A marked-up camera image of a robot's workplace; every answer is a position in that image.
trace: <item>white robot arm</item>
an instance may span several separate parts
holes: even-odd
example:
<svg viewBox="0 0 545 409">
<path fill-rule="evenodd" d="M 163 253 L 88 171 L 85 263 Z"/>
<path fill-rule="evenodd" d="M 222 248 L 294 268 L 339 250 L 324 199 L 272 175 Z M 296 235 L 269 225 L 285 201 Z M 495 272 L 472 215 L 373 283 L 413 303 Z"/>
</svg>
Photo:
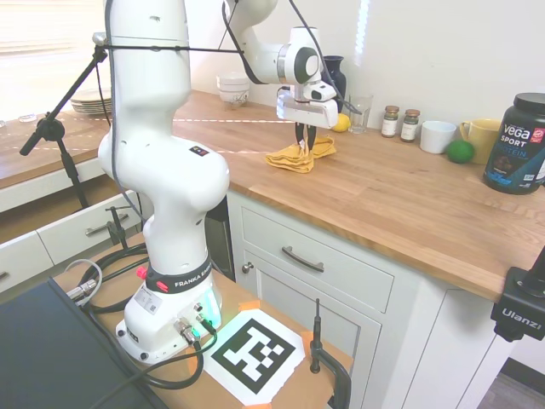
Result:
<svg viewBox="0 0 545 409">
<path fill-rule="evenodd" d="M 292 29 L 287 44 L 261 43 L 253 26 L 264 21 L 278 0 L 227 0 L 222 13 L 226 28 L 241 54 L 244 69 L 255 84 L 288 84 L 278 97 L 278 116 L 296 123 L 331 128 L 337 123 L 336 91 L 321 78 L 322 62 L 306 27 Z M 318 30 L 312 28 L 318 38 Z"/>
<path fill-rule="evenodd" d="M 227 0 L 229 7 L 235 1 Z M 228 29 L 254 82 L 290 85 L 290 94 L 280 96 L 281 118 L 329 128 L 337 118 L 335 91 L 320 80 L 308 31 L 296 28 L 289 44 L 275 45 L 259 43 L 251 28 L 276 4 L 238 0 Z M 106 36 L 113 47 L 113 122 L 100 144 L 100 164 L 121 187 L 144 193 L 155 210 L 143 232 L 150 265 L 116 333 L 132 357 L 152 365 L 187 346 L 181 332 L 204 331 L 200 314 L 221 324 L 204 218 L 225 197 L 229 169 L 190 135 L 172 135 L 175 112 L 191 92 L 188 51 L 126 48 L 188 47 L 183 0 L 106 0 Z"/>
</svg>

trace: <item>kitchen counter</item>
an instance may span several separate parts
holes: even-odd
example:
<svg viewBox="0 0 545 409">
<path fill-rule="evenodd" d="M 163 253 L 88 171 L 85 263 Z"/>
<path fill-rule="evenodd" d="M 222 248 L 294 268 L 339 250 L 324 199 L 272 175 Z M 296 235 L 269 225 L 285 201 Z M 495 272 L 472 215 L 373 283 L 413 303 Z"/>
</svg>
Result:
<svg viewBox="0 0 545 409">
<path fill-rule="evenodd" d="M 64 121 L 67 146 L 88 149 L 76 160 L 92 158 L 107 123 L 71 118 Z M 17 156 L 13 147 L 28 136 L 6 135 L 9 127 L 0 129 L 0 187 L 59 169 L 58 153 Z M 307 175 L 265 164 L 266 153 L 295 141 L 294 125 L 271 107 L 231 110 L 216 95 L 193 92 L 176 114 L 174 134 L 221 153 L 232 190 L 492 301 L 509 267 L 531 267 L 545 244 L 542 189 L 496 192 L 481 181 L 482 165 L 453 164 L 377 131 L 335 134 L 337 154 L 318 159 Z"/>
</svg>

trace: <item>lemon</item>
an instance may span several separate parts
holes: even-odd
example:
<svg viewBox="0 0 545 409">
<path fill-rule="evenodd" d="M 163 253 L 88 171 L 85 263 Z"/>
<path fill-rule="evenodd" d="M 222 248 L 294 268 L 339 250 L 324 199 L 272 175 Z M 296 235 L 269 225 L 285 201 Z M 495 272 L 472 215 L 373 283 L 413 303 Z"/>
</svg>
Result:
<svg viewBox="0 0 545 409">
<path fill-rule="evenodd" d="M 350 118 L 344 113 L 340 113 L 337 120 L 337 125 L 331 129 L 335 132 L 345 132 L 348 130 L 348 128 L 350 128 Z"/>
</svg>

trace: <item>yellow cloth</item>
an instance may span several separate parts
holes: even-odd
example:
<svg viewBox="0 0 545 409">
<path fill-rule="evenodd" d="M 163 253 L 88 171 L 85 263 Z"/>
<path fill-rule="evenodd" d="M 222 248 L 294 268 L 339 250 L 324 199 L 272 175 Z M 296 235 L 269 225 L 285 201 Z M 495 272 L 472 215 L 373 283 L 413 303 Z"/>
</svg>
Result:
<svg viewBox="0 0 545 409">
<path fill-rule="evenodd" d="M 305 148 L 303 149 L 299 144 L 295 143 L 281 151 L 268 154 L 265 160 L 275 168 L 291 170 L 297 173 L 308 173 L 314 167 L 314 156 L 308 151 L 307 144 L 305 144 Z"/>
<path fill-rule="evenodd" d="M 308 151 L 306 143 L 304 149 L 294 143 L 281 151 L 269 153 L 265 157 L 265 161 L 276 168 L 308 173 L 314 167 L 315 158 L 323 158 L 336 152 L 334 145 L 335 141 L 329 136 L 317 137 L 312 152 Z"/>
<path fill-rule="evenodd" d="M 315 159 L 336 153 L 335 140 L 329 136 L 318 137 L 314 142 L 313 155 Z"/>
</svg>

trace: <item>cabinet door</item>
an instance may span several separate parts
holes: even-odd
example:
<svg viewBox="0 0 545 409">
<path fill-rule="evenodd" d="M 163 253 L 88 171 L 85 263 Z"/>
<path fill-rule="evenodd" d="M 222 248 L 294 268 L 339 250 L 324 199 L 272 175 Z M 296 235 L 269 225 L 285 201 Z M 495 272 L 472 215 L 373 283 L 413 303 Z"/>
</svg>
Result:
<svg viewBox="0 0 545 409">
<path fill-rule="evenodd" d="M 315 300 L 320 299 L 323 339 L 354 358 L 350 409 L 359 409 L 381 325 L 249 251 L 244 252 L 244 263 L 254 267 L 247 274 L 238 268 L 237 282 L 309 330 L 313 327 Z"/>
</svg>

